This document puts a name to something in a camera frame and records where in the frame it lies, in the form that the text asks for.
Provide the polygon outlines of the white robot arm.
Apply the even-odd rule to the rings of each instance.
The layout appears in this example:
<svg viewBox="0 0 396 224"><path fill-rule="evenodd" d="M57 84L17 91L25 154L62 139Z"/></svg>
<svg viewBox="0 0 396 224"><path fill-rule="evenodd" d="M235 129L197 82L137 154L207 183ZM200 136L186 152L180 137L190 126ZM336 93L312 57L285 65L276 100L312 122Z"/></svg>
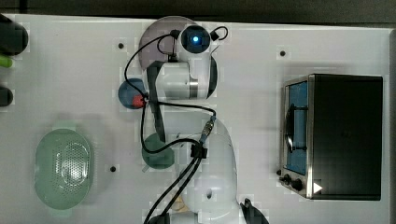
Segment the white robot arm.
<svg viewBox="0 0 396 224"><path fill-rule="evenodd" d="M187 103L215 91L218 69L212 53L222 38L198 24L169 35L176 40L176 59L151 63L144 81L160 142L148 153L178 156L177 179L165 191L177 192L159 215L150 210L144 224L269 224L250 199L236 199L233 142L217 112Z"/></svg>

